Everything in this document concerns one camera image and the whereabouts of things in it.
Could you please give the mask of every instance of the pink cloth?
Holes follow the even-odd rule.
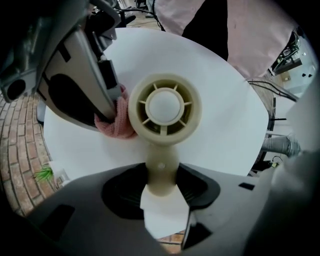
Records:
[[[133,139],[137,136],[135,130],[131,126],[128,116],[128,102],[129,96],[126,88],[121,85],[122,96],[116,102],[116,117],[113,123],[107,123],[100,120],[95,114],[94,123],[98,130],[111,138],[118,138],[123,140]]]
[[[205,0],[156,0],[167,32],[181,36]],[[212,10],[212,15],[219,10]],[[227,0],[228,63],[245,78],[263,76],[297,24],[272,0]],[[208,26],[208,37],[219,24]]]

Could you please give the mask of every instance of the brick floor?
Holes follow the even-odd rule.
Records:
[[[22,216],[56,190],[52,181],[34,180],[34,173],[50,160],[37,122],[37,103],[37,95],[12,103],[0,95],[1,180],[12,209]]]

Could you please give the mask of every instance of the beige plastic hub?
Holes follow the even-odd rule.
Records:
[[[153,74],[132,91],[128,114],[136,133],[151,145],[146,157],[148,189],[168,195],[176,185],[179,156],[175,144],[198,127],[202,106],[195,87],[174,74]]]

